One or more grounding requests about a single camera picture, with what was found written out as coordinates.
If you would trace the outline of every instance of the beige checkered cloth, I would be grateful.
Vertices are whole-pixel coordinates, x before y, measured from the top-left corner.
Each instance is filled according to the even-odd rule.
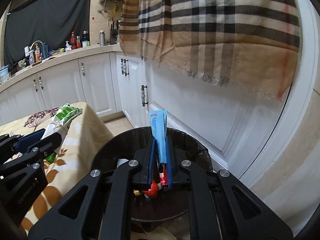
[[[125,54],[281,98],[300,46],[295,0],[125,0]]]

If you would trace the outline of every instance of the baseboard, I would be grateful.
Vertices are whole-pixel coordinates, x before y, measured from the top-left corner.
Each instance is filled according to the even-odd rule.
[[[106,116],[100,117],[100,119],[103,122],[108,122],[108,121],[111,121],[113,119],[117,119],[117,118],[124,117],[124,116],[125,116],[124,113],[121,111],[121,112],[118,112],[118,113],[108,114]]]

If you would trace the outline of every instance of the tile floor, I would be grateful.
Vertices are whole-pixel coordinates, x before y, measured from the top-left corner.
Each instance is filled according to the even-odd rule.
[[[126,117],[121,117],[104,123],[109,131],[116,136],[122,132],[133,129],[133,126]]]

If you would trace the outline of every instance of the dark bottle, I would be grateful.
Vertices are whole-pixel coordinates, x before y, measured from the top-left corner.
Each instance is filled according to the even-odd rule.
[[[70,45],[71,45],[71,49],[76,49],[77,48],[77,39],[76,39],[76,36],[75,36],[75,32],[71,33]]]

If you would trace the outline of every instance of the cabinet handle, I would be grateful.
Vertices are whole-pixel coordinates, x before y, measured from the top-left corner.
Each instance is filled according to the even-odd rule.
[[[128,76],[129,75],[129,72],[127,73],[127,59],[124,59],[124,66],[123,66],[123,70],[124,70],[124,76]]]
[[[35,80],[35,79],[33,80],[33,86],[35,87],[35,91],[38,92],[37,85],[36,85],[36,80]]]
[[[144,92],[145,88],[147,88],[147,86],[141,85],[141,99],[142,99],[142,106],[143,107],[145,107],[148,104],[148,102],[145,102],[145,99],[146,99],[146,95]]]
[[[82,74],[85,76],[83,63],[81,63],[81,70],[82,70]]]
[[[42,82],[41,82],[41,77],[39,77],[39,85],[41,87],[41,90],[43,90]]]
[[[121,73],[124,75],[123,58],[121,59],[121,65],[120,66],[121,66]]]

